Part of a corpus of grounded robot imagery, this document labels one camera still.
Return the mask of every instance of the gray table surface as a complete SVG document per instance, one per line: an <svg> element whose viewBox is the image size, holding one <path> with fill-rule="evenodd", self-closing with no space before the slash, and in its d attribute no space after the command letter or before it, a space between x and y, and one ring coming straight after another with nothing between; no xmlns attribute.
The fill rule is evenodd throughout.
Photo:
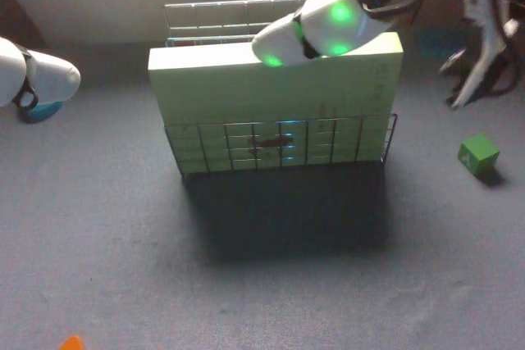
<svg viewBox="0 0 525 350"><path fill-rule="evenodd" d="M1 349L523 348L523 86L452 112L454 79L408 54L384 177L184 186L147 51L69 58L83 84L55 117L0 110ZM456 159L480 132L501 149L494 182Z"/></svg>

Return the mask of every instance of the green box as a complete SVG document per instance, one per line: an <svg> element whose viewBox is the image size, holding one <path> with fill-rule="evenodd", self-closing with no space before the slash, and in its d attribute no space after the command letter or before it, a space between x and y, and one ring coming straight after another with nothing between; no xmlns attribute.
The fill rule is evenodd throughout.
<svg viewBox="0 0 525 350"><path fill-rule="evenodd" d="M342 57L291 67L263 65L251 43L153 48L148 72L186 175L252 170L256 156L257 168L328 163L334 123L320 118L357 116L336 123L333 161L355 160L357 148L358 161L381 160L402 65L399 36L389 32ZM301 120L313 121L307 129ZM214 125L242 122L266 123Z"/></svg>
<svg viewBox="0 0 525 350"><path fill-rule="evenodd" d="M500 150L484 134L479 134L461 144L458 159L473 175L480 175L494 166L499 155Z"/></svg>

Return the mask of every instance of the metal wire rack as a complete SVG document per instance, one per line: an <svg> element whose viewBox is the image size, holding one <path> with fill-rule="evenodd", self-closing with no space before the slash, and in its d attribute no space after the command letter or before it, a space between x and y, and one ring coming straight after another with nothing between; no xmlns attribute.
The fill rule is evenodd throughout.
<svg viewBox="0 0 525 350"><path fill-rule="evenodd" d="M250 41L304 0L235 0L166 4L167 47Z"/></svg>
<svg viewBox="0 0 525 350"><path fill-rule="evenodd" d="M197 171L200 173L212 173L212 172L236 172L238 170L242 170L243 168L246 168L246 166L241 166L239 168L239 164L246 164L246 163L253 163L251 166L252 170L260 170L261 169L261 163L263 162L263 158L261 156L263 155L264 151L267 150L277 150L278 152L278 165L271 166L271 167L263 167L263 168L280 168L283 169L287 166L287 161L301 161L301 164L303 166L311 166L313 161L319 161L319 159L325 159L323 164L324 165L334 165L341 162L353 162L357 163L359 161L359 154L360 154L360 147L361 142L363 141L363 125L365 120L368 118L368 116L348 116L348 117L341 117L341 118L320 118L320 119L313 119L313 120L283 120L283 121L277 121L277 122L245 122L245 123L224 123L224 124L197 124L197 125L166 125L165 131L167 135L167 139L169 141L171 151L173 153L173 156L176 159L177 166L179 168L179 172L186 177L188 175L188 171L186 171L184 168L181 167L181 161L179 160L179 155L176 149L175 141L170 136L169 130L171 127L179 126L179 127L194 127L197 130L197 144L199 146L200 150L200 156L202 158L205 170ZM386 164L386 159L388 158L388 153L390 151L390 145L392 142L392 138L394 136L395 132L395 126L397 124L398 116L397 114L391 114L389 118L389 124L386 131L386 138L383 142L383 149L382 154L380 157L380 163L384 166ZM337 125L340 122L344 121L357 121L358 122L358 131L357 131L357 138L355 141L353 139L348 139L344 142L336 142L336 136L337 134L341 133L340 131L337 131ZM324 122L330 124L330 129L328 131L324 132L317 132L315 134L328 134L330 142L329 143L323 143L323 144L311 144L308 139L312 138L312 134L310 133L310 130L312 129L311 124L313 122ZM285 150L289 148L288 142L291 139L286 138L288 135L283 132L283 129L290 125L300 125L300 127L303 129L303 135L305 137L304 142L304 148L300 149L299 151L296 150L296 154L290 155L290 153L285 153ZM260 134L256 133L256 128L261 125L276 125L278 129L278 133L274 134L274 139L271 140L272 143L264 146L264 144L261 144L260 141L258 141L259 137L262 137ZM249 130L251 130L251 133L246 135L239 135L235 132L232 132L232 130L236 126L244 126L245 128L248 127ZM228 168L222 171L213 170L210 165L210 159L209 159L209 152L206 148L206 144L203 137L203 130L206 128L217 128L220 127L222 130L222 136L221 138L225 141L226 148L225 153L227 155L224 155L224 157L227 157L223 160L224 162L227 162ZM231 141L233 139L246 139L248 138L249 141L251 141L251 146L248 146L246 148L232 148L231 147ZM336 154L335 151L338 147L341 147L341 145L345 143L352 143L352 146L355 146L354 151L352 152L351 156L346 155L344 160L335 160ZM323 147L322 151L324 152L322 155L312 155L309 150L312 148L319 148ZM251 159L235 159L234 158L234 152L237 151L246 151L253 155L253 158Z"/></svg>

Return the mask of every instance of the green block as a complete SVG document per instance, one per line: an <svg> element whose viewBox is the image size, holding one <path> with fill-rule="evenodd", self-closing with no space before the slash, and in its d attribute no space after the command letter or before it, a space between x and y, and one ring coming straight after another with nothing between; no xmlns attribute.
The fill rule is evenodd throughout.
<svg viewBox="0 0 525 350"><path fill-rule="evenodd" d="M493 167L500 150L484 135L479 134L461 144L458 159L473 175Z"/></svg>

